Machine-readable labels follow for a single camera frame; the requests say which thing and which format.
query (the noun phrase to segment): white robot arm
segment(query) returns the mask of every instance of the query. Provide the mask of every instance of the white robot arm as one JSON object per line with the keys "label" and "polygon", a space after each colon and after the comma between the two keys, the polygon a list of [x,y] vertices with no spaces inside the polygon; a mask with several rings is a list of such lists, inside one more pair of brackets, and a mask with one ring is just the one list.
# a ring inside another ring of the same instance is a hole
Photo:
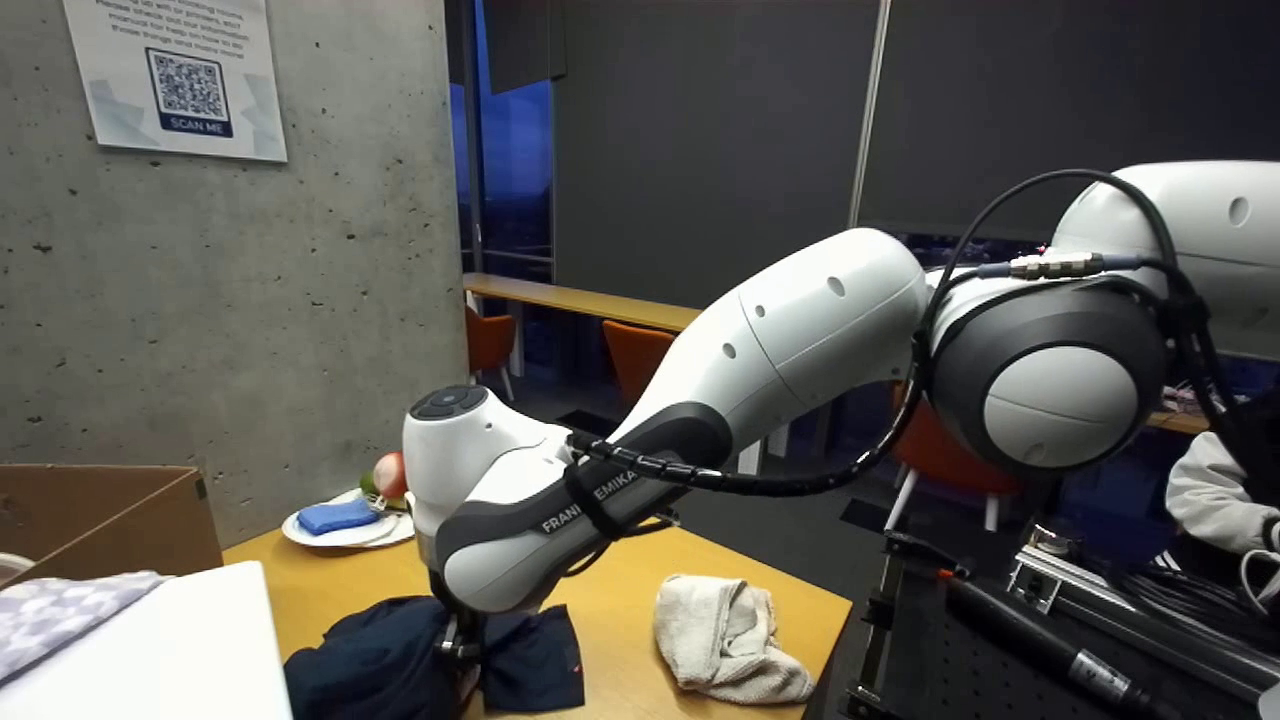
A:
{"label": "white robot arm", "polygon": [[[1119,177],[1168,220],[1225,348],[1280,358],[1280,163]],[[1151,261],[1163,247],[1146,218],[1099,186],[1045,255],[958,285],[932,280],[885,234],[841,234],[698,313],[607,444],[717,470],[846,387],[919,374],[950,434],[987,461],[1022,478],[1082,470],[1158,401],[1177,285]],[[562,440],[567,428],[468,384],[407,412],[405,465],[436,591],[472,612],[539,606],[562,567],[689,492],[634,465],[573,461]]]}

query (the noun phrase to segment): cardboard box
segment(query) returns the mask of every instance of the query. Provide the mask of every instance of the cardboard box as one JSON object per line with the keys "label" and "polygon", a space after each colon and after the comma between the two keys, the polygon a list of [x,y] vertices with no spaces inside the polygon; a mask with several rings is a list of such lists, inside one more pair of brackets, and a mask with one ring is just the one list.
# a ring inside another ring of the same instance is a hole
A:
{"label": "cardboard box", "polygon": [[9,584],[225,565],[201,470],[188,465],[0,465],[0,552],[35,562]]}

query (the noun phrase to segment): poster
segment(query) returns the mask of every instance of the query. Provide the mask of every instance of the poster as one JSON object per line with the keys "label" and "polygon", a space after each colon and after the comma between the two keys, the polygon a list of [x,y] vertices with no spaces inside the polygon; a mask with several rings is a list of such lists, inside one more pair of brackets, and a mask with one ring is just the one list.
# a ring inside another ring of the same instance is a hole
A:
{"label": "poster", "polygon": [[263,0],[62,0],[95,146],[286,160]]}

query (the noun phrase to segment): black cloth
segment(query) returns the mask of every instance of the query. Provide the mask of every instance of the black cloth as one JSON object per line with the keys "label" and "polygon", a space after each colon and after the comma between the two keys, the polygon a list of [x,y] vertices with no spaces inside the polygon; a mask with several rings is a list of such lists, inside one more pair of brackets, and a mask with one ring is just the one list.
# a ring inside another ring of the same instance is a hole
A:
{"label": "black cloth", "polygon": [[[436,653],[448,612],[405,597],[342,615],[319,647],[285,664],[294,720],[452,720],[452,664]],[[585,704],[579,647],[562,609],[506,612],[484,623],[478,697],[486,711],[555,711]]]}

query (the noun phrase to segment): qr code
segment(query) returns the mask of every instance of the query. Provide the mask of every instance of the qr code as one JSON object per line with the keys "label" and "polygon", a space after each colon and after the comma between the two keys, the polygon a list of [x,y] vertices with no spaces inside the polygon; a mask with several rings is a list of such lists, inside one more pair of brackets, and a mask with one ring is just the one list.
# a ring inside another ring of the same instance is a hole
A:
{"label": "qr code", "polygon": [[225,66],[149,50],[158,128],[230,137]]}

